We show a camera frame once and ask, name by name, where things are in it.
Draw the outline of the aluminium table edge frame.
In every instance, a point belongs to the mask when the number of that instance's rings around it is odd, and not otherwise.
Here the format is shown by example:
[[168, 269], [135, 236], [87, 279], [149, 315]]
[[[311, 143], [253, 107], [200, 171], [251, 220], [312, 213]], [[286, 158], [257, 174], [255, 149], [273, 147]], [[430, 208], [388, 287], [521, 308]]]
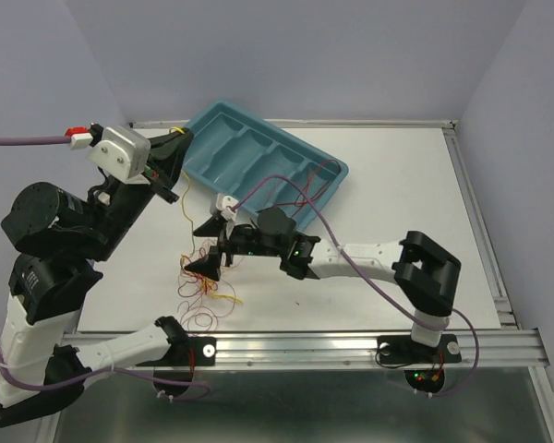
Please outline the aluminium table edge frame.
[[[462, 263], [453, 329], [501, 329], [512, 322], [500, 294], [464, 187], [455, 150], [438, 128], [298, 128], [295, 135], [345, 162], [349, 173], [308, 233], [343, 243], [388, 243], [420, 231]], [[395, 285], [359, 278], [299, 281], [275, 258], [238, 258], [217, 297], [179, 275], [192, 250], [192, 226], [206, 221], [214, 197], [186, 175], [184, 203], [154, 200], [111, 263], [114, 328], [133, 331], [176, 313], [192, 329], [220, 331], [408, 330], [411, 304]]]

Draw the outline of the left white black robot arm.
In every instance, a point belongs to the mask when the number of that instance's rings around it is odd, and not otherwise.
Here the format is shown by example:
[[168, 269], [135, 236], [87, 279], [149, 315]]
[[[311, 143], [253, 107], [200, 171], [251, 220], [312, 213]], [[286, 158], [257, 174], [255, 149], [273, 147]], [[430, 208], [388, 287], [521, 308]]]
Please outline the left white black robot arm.
[[17, 250], [0, 333], [0, 428], [59, 413], [88, 386], [136, 365], [184, 364], [195, 354], [174, 316], [86, 347], [62, 342], [107, 260], [154, 197], [177, 200], [174, 186], [193, 133], [145, 138], [123, 126], [69, 128], [62, 136], [14, 138], [16, 146], [66, 144], [87, 150], [102, 174], [86, 197], [48, 182], [24, 188], [1, 227]]

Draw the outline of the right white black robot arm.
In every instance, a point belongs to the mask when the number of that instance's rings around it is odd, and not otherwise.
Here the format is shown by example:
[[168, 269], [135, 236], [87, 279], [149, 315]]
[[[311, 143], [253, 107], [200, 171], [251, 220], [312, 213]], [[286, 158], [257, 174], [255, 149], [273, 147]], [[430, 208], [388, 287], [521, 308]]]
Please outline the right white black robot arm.
[[194, 235], [216, 242], [185, 269], [212, 281], [220, 280], [221, 269], [230, 267], [234, 257], [257, 256], [277, 257], [281, 271], [297, 280], [350, 277], [393, 283], [414, 308], [408, 315], [413, 326], [407, 352], [427, 360], [440, 348], [462, 263], [424, 233], [410, 231], [396, 243], [343, 245], [299, 232], [292, 218], [272, 207], [250, 224], [235, 223], [228, 210], [216, 211]]

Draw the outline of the teal plastic compartment tray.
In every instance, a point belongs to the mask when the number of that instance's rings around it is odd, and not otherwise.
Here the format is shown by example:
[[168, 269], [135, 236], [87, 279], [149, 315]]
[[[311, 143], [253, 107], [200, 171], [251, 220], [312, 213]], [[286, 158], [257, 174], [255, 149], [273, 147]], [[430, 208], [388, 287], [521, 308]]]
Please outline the teal plastic compartment tray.
[[186, 123], [194, 138], [183, 170], [213, 193], [244, 198], [270, 175], [243, 209], [256, 213], [277, 206], [306, 230], [316, 213], [302, 188], [322, 210], [349, 173], [345, 162], [227, 101], [218, 101]]

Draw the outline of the aluminium front mounting rail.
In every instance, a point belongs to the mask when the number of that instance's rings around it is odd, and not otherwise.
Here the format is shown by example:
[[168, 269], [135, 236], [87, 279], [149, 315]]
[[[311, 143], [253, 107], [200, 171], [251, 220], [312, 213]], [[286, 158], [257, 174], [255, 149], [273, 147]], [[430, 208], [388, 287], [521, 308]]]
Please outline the aluminium front mounting rail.
[[429, 368], [545, 367], [548, 357], [537, 331], [467, 330], [445, 334], [437, 351], [417, 351], [405, 333], [214, 332], [192, 338], [197, 368], [247, 370], [369, 370], [383, 366]]

